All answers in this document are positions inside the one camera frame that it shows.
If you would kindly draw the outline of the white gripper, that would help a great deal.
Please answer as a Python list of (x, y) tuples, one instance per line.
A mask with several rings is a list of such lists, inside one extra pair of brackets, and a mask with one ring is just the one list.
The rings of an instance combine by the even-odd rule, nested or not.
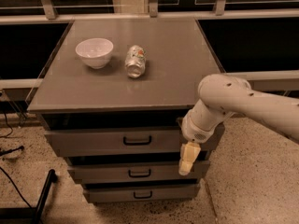
[(198, 128), (192, 121), (191, 112), (188, 112), (182, 120), (181, 131), (188, 143), (181, 146), (178, 173), (188, 175), (201, 151), (199, 144), (205, 143), (213, 135), (214, 130), (205, 131)]

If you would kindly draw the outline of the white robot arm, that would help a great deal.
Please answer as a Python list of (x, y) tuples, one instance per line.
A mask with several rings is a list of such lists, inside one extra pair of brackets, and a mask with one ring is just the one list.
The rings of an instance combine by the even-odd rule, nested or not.
[(216, 127), (233, 114), (242, 114), (299, 142), (299, 100), (255, 91), (243, 78), (213, 74), (198, 85), (199, 100), (182, 119), (181, 131), (187, 140), (180, 149), (178, 173), (188, 175), (201, 145)]

